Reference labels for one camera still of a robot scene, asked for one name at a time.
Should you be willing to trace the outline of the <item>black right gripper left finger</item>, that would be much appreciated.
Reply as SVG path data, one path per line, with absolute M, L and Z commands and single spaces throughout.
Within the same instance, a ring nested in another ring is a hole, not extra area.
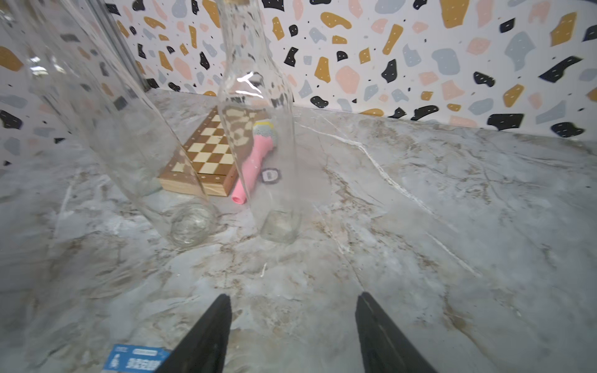
M 219 295 L 155 373 L 222 373 L 232 316 L 230 297 Z

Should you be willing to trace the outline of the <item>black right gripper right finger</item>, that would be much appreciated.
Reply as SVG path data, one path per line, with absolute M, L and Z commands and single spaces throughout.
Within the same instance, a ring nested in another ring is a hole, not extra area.
M 366 373 L 436 373 L 370 293 L 359 295 L 355 319 Z

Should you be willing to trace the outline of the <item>clear glass bottle with cork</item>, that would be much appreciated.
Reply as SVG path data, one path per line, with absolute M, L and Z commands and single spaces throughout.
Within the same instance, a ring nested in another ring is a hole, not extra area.
M 302 219 L 292 91 L 270 56 L 259 3 L 216 5 L 226 54 L 218 109 L 239 174 L 231 198 L 249 206 L 262 238 L 291 243 Z

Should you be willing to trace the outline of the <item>glass bottle blue label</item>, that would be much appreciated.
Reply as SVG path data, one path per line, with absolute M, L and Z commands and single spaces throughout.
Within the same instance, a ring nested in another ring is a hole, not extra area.
M 34 95 L 89 147 L 158 233 L 197 246 L 217 222 L 182 144 L 118 56 L 69 1 L 4 1 Z

